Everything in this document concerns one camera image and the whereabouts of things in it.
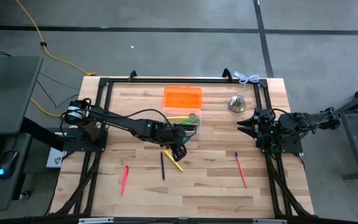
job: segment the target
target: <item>gray floor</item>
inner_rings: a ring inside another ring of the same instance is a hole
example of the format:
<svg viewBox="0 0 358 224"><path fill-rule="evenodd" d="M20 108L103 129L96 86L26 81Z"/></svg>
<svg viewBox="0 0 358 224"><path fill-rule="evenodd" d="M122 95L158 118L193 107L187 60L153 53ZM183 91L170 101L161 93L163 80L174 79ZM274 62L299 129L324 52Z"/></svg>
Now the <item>gray floor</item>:
<svg viewBox="0 0 358 224"><path fill-rule="evenodd" d="M356 0L260 0L266 29L358 30ZM40 25L100 27L197 27L256 29L252 0L22 0ZM30 24L14 1L0 0L0 24ZM224 68L266 77L259 34L139 32L42 32L48 49L87 71L100 75L218 77ZM36 32L0 31L0 50L12 55L45 58L42 72L74 87L82 74L48 58ZM317 112L339 107L358 90L358 35L267 35L274 77L285 79L292 111ZM40 76L60 103L78 90ZM33 98L61 113L37 86ZM33 104L30 119L46 127L49 118ZM344 130L319 131L303 140L306 176L314 210L324 218L358 221L358 181L344 183L355 172ZM43 215L57 174L35 174L28 180L34 195L17 202L0 218Z"/></svg>

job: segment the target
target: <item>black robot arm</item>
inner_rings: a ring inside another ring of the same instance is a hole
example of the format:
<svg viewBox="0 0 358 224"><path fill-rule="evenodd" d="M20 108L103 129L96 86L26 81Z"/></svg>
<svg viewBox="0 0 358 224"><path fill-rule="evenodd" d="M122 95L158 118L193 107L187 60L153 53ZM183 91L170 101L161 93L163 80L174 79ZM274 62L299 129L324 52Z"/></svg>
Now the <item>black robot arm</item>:
<svg viewBox="0 0 358 224"><path fill-rule="evenodd" d="M131 119L110 111L105 112L100 107L90 105L86 100L72 101L64 120L77 126L90 143L98 140L100 127L97 124L101 123L128 131L142 141L170 148L175 161L186 155L186 147L183 145L186 132L182 125L171 125L151 119Z"/></svg>
<svg viewBox="0 0 358 224"><path fill-rule="evenodd" d="M275 121L274 111L281 111ZM300 140L310 131L315 134L318 129L337 129L341 124L334 108L327 108L320 113L287 113L280 109L255 109L254 115L237 122L237 129L256 138L256 146L264 153L300 153Z"/></svg>

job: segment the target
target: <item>orange lid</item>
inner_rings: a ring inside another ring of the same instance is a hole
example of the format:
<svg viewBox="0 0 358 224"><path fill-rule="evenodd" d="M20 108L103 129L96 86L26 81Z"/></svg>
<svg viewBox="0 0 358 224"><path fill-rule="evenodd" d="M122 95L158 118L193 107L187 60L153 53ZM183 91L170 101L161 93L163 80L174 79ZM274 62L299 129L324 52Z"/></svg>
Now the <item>orange lid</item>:
<svg viewBox="0 0 358 224"><path fill-rule="evenodd" d="M198 87L167 86L164 89L163 106L201 109L203 106L203 92Z"/></svg>

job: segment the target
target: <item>computer mouse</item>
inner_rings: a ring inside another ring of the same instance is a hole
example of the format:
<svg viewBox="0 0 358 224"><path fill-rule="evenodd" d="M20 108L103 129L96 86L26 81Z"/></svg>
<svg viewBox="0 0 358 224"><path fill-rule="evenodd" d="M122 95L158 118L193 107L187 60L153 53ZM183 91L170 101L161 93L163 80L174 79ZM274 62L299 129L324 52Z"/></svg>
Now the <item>computer mouse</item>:
<svg viewBox="0 0 358 224"><path fill-rule="evenodd" d="M6 180L12 176L15 171L17 159L16 151L7 151L0 157L0 179Z"/></svg>

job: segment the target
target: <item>wooden table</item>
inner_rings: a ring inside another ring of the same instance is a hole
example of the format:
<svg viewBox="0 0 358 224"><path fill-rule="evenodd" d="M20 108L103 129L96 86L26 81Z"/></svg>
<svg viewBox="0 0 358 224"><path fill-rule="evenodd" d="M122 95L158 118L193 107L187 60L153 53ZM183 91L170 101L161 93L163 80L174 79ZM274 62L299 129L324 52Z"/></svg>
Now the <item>wooden table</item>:
<svg viewBox="0 0 358 224"><path fill-rule="evenodd" d="M289 111L283 79L270 78L267 81L273 108ZM84 77L79 99L88 97L94 101L98 83L99 77ZM178 84L115 83L109 110L118 114L146 108L160 110L163 89L167 85ZM255 147L255 140L236 129L237 121L254 113L254 88L247 86L244 93L247 109L237 114L230 112L227 103L230 97L242 91L242 85L184 85L198 86L203 90L203 127L202 132L186 144L188 154L179 162L183 172L164 157L166 179L163 181L160 166L162 148L142 142L120 129L110 128L99 167L92 216L273 217L265 158ZM162 120L154 112L138 114L134 118ZM234 157L236 151L246 176L247 189ZM76 152L64 160L51 212L57 211L76 189L83 157L83 152ZM313 213L301 161L292 154L284 154L283 163L289 189L306 210ZM125 165L129 166L129 175L122 196ZM81 211L85 207L87 192L86 189ZM280 208L284 211L280 190L278 196Z"/></svg>

